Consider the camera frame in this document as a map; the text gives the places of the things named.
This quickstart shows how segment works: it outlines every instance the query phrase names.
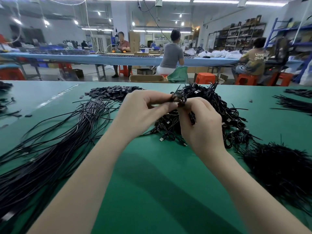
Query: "red stool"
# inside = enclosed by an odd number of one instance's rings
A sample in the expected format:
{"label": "red stool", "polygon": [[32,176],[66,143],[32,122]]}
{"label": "red stool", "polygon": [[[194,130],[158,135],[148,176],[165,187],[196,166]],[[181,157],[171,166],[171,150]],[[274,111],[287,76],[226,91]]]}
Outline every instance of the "red stool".
{"label": "red stool", "polygon": [[245,80],[247,80],[247,85],[257,85],[258,76],[249,74],[239,74],[235,84],[245,85]]}
{"label": "red stool", "polygon": [[124,65],[123,70],[121,70],[119,66],[119,76],[120,74],[123,74],[124,76],[128,76],[128,66]]}
{"label": "red stool", "polygon": [[216,82],[216,76],[212,73],[198,73],[196,77],[196,83],[198,84],[213,84]]}
{"label": "red stool", "polygon": [[15,64],[0,65],[0,80],[25,80],[19,67]]}
{"label": "red stool", "polygon": [[[274,73],[272,75],[272,78],[270,79],[270,81],[267,83],[267,86],[273,86],[274,81],[277,77],[277,72]],[[289,83],[291,82],[292,78],[293,78],[294,74],[291,73],[280,73],[279,79],[282,79],[282,83],[279,86],[289,86]]]}

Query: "gray shirt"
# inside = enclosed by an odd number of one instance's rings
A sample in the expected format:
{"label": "gray shirt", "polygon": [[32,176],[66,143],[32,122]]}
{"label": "gray shirt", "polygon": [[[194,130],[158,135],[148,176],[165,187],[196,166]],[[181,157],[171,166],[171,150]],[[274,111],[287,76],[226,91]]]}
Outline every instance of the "gray shirt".
{"label": "gray shirt", "polygon": [[176,43],[167,43],[163,49],[163,60],[160,66],[175,69],[181,58],[184,58],[182,48]]}

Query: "white pants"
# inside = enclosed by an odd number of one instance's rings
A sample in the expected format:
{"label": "white pants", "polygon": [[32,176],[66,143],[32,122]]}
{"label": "white pants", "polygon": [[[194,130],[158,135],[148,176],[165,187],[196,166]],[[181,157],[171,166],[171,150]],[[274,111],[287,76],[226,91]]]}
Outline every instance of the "white pants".
{"label": "white pants", "polygon": [[156,68],[156,75],[164,74],[164,75],[169,75],[174,72],[174,68],[166,68],[166,67],[161,67],[157,66]]}

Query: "forearm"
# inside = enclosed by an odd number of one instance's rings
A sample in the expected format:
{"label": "forearm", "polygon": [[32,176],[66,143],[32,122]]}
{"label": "forearm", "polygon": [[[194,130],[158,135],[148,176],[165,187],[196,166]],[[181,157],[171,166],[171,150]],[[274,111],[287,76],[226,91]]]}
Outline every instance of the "forearm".
{"label": "forearm", "polygon": [[311,233],[227,152],[205,165],[228,191],[252,234]]}
{"label": "forearm", "polygon": [[28,234],[91,232],[115,162],[127,145],[112,131],[102,136]]}

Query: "red shirt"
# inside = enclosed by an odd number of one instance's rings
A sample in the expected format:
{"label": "red shirt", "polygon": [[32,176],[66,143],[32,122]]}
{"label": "red shirt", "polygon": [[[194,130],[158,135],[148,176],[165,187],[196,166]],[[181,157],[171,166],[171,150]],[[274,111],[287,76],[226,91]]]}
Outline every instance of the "red shirt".
{"label": "red shirt", "polygon": [[127,47],[130,47],[130,43],[124,40],[122,43],[120,43],[120,46],[118,47],[118,49],[122,50],[122,48],[127,48]]}

